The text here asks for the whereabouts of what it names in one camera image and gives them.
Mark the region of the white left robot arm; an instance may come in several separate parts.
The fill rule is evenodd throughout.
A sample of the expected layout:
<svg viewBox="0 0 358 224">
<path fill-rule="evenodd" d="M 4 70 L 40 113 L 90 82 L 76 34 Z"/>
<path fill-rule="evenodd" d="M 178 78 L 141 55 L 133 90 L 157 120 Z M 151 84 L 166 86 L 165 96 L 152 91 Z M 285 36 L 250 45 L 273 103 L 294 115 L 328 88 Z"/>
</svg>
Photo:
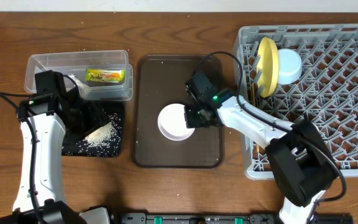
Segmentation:
<svg viewBox="0 0 358 224">
<path fill-rule="evenodd" d="M 106 207 L 75 212 L 65 202 L 62 147 L 74 144 L 109 119 L 97 101 L 67 90 L 66 75 L 48 70 L 35 74 L 36 92 L 16 105 L 24 150 L 20 187 L 12 213 L 0 223 L 110 223 Z"/>
</svg>

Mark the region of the yellow plate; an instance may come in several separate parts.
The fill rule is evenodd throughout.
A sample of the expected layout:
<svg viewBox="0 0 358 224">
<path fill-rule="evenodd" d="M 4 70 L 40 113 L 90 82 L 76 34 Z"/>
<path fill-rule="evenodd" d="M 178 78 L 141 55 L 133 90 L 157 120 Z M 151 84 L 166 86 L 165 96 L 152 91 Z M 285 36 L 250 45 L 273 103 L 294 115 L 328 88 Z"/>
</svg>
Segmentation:
<svg viewBox="0 0 358 224">
<path fill-rule="evenodd" d="M 272 95 L 278 84 L 279 58 L 276 43 L 264 37 L 260 41 L 258 56 L 260 57 L 257 64 L 257 72 L 261 75 L 257 80 L 258 88 L 263 88 L 260 92 L 262 98 Z"/>
</svg>

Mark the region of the light blue bowl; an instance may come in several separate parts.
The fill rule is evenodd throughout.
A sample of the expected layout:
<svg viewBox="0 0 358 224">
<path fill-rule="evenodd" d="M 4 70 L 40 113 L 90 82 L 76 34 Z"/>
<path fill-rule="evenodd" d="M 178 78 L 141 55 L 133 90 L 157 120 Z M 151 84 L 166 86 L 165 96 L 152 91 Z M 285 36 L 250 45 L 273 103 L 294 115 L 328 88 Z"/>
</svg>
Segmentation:
<svg viewBox="0 0 358 224">
<path fill-rule="evenodd" d="M 278 84 L 289 85 L 296 82 L 302 73 L 300 55 L 292 49 L 278 50 Z"/>
</svg>

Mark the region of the green snack wrapper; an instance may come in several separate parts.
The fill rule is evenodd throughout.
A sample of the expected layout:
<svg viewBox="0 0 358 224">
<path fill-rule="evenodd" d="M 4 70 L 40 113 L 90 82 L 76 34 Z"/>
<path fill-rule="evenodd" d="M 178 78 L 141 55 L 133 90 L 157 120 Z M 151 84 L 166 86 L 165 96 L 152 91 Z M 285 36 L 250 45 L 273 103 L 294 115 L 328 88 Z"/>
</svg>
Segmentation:
<svg viewBox="0 0 358 224">
<path fill-rule="evenodd" d="M 90 82 L 119 83 L 125 77 L 125 70 L 102 70 L 87 68 L 85 80 Z"/>
</svg>

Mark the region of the white tissue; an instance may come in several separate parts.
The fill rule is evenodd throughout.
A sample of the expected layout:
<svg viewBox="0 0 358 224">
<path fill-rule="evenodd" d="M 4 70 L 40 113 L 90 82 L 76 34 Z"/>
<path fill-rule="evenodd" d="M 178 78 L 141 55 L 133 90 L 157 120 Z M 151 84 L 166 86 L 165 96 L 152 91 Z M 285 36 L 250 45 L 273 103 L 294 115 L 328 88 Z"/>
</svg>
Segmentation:
<svg viewBox="0 0 358 224">
<path fill-rule="evenodd" d="M 76 83 L 79 89 L 80 96 L 84 99 L 87 99 L 88 94 L 90 93 L 90 87 L 83 82 L 81 82 L 79 79 L 77 79 L 74 74 L 70 74 L 69 77 Z"/>
</svg>

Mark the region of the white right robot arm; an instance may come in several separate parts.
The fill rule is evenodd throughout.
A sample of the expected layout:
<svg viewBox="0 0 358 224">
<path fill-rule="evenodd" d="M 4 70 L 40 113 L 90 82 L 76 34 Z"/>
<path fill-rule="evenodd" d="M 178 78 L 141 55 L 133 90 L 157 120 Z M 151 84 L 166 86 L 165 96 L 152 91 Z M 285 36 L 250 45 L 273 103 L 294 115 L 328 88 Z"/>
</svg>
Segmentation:
<svg viewBox="0 0 358 224">
<path fill-rule="evenodd" d="M 219 89 L 204 73 L 185 83 L 193 103 L 185 106 L 188 128 L 222 124 L 265 150 L 285 200 L 283 223 L 310 223 L 322 196 L 341 176 L 317 129 L 309 122 L 283 121 L 254 107 L 238 93 Z"/>
</svg>

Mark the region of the white bowl with rice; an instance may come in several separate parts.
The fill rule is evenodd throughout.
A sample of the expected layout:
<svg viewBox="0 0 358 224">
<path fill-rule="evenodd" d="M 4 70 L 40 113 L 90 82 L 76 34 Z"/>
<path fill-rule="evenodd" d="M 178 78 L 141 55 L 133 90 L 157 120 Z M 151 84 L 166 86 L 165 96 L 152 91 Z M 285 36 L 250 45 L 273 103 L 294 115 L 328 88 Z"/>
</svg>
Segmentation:
<svg viewBox="0 0 358 224">
<path fill-rule="evenodd" d="M 185 105 L 173 103 L 165 106 L 157 118 L 160 132 L 169 140 L 183 141 L 188 139 L 195 128 L 188 128 L 185 120 Z"/>
</svg>

